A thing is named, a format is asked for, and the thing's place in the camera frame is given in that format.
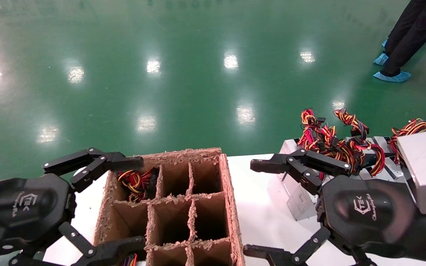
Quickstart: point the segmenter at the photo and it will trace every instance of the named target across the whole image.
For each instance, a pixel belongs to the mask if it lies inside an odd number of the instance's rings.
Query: green epoxy floor
[[[406,4],[0,0],[0,179],[88,147],[273,153],[304,108],[338,125],[346,106],[390,135],[426,119],[426,45],[410,81],[372,77]]]

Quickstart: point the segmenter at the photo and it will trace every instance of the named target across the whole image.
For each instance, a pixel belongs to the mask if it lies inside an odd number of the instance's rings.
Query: black pants
[[[396,75],[426,42],[426,0],[411,0],[389,34],[384,75]]]

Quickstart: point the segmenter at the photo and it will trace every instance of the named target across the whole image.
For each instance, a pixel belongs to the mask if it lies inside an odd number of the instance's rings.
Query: colorful wires
[[[137,254],[129,255],[123,261],[123,266],[135,266],[137,262]]]
[[[130,202],[140,202],[146,197],[146,189],[151,181],[151,176],[152,170],[142,175],[137,171],[129,170],[119,173],[118,182],[129,190],[128,200]]]
[[[385,154],[381,147],[366,140],[369,128],[357,119],[356,115],[349,114],[346,108],[335,110],[334,113],[345,125],[351,125],[353,127],[352,135],[358,137],[349,141],[338,140],[334,126],[328,127],[326,124],[322,126],[325,119],[316,118],[311,109],[306,109],[301,113],[303,134],[297,144],[306,150],[312,150],[348,163],[353,173],[359,172],[364,167],[364,151],[373,150],[376,153],[377,163],[370,173],[372,176],[380,173],[384,168]],[[323,180],[325,175],[321,173],[319,178]]]
[[[358,120],[356,115],[350,115],[346,111],[346,108],[337,109],[334,111],[334,113],[335,116],[346,126],[353,126],[353,129],[351,130],[353,136],[357,136],[356,134],[353,134],[353,132],[358,132],[361,135],[361,140],[366,140],[367,134],[369,134],[369,128],[360,120]]]
[[[394,162],[396,164],[401,163],[400,159],[402,158],[402,154],[400,153],[399,147],[397,147],[397,138],[423,131],[426,131],[426,121],[420,118],[410,120],[409,123],[400,130],[395,127],[392,128],[392,133],[394,133],[394,135],[389,140],[389,146],[392,151],[395,152]]]

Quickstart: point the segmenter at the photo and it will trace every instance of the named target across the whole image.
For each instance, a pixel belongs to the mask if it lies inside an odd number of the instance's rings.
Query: foot
[[[381,81],[390,81],[390,82],[404,82],[412,76],[409,72],[401,71],[399,74],[393,77],[386,76],[380,71],[373,75],[374,77],[380,79]]]
[[[387,61],[387,59],[389,59],[389,56],[387,56],[386,54],[382,53],[381,55],[379,55],[379,57],[376,60],[374,60],[374,64],[378,64],[380,66],[384,66],[384,64]]]

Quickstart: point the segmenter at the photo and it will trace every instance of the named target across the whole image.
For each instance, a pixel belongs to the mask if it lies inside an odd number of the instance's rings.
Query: cardboard grid organizer
[[[226,154],[220,148],[144,155],[160,168],[156,197],[126,201],[108,174],[94,244],[144,235],[147,266],[245,266]]]

